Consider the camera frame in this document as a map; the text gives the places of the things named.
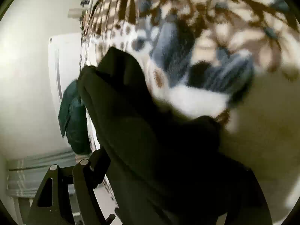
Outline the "white headboard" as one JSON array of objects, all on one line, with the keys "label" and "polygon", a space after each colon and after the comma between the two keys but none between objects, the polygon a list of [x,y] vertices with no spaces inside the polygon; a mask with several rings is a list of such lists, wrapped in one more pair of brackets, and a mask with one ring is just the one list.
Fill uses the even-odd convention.
[{"label": "white headboard", "polygon": [[59,113],[63,93],[79,76],[81,34],[60,34],[49,38],[48,68],[52,101]]}]

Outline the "plaid curtain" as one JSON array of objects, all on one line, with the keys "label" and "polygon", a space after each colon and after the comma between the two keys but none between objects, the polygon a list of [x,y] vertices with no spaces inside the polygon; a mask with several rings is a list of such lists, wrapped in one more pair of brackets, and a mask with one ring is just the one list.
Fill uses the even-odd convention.
[{"label": "plaid curtain", "polygon": [[75,157],[75,153],[67,149],[7,161],[8,195],[14,198],[34,198],[49,167],[74,166]]}]

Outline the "white folded t-shirt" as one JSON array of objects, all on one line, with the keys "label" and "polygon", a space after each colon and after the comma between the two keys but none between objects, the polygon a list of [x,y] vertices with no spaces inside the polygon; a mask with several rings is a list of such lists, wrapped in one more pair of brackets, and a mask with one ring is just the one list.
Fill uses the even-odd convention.
[{"label": "white folded t-shirt", "polygon": [[227,108],[230,95],[180,84],[167,90],[165,100],[172,112],[187,119],[217,117]]}]

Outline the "black lion print sweatshirt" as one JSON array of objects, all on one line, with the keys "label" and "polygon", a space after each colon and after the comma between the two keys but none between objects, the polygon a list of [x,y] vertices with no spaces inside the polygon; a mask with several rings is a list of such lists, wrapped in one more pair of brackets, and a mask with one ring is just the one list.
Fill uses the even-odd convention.
[{"label": "black lion print sweatshirt", "polygon": [[110,157],[123,224],[272,223],[252,170],[221,151],[220,124],[162,112],[131,55],[110,48],[82,69],[78,89]]}]

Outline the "dark green pillow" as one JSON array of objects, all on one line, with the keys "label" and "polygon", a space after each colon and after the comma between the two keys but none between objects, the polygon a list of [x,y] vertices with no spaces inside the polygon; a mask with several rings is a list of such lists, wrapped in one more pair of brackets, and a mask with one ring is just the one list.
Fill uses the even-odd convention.
[{"label": "dark green pillow", "polygon": [[77,83],[78,80],[75,79],[64,91],[58,123],[61,136],[67,137],[72,150],[78,155],[88,155],[92,150],[87,131],[86,108],[81,101]]}]

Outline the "floral cream bed blanket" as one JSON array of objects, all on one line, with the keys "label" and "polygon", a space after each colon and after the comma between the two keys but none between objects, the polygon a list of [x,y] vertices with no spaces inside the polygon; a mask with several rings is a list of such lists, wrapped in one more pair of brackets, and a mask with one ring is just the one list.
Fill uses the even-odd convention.
[{"label": "floral cream bed blanket", "polygon": [[225,152],[250,167],[274,224],[299,203],[299,6],[291,0],[98,0],[79,64],[115,47],[139,63],[158,105],[170,88],[230,95],[214,119]]}]

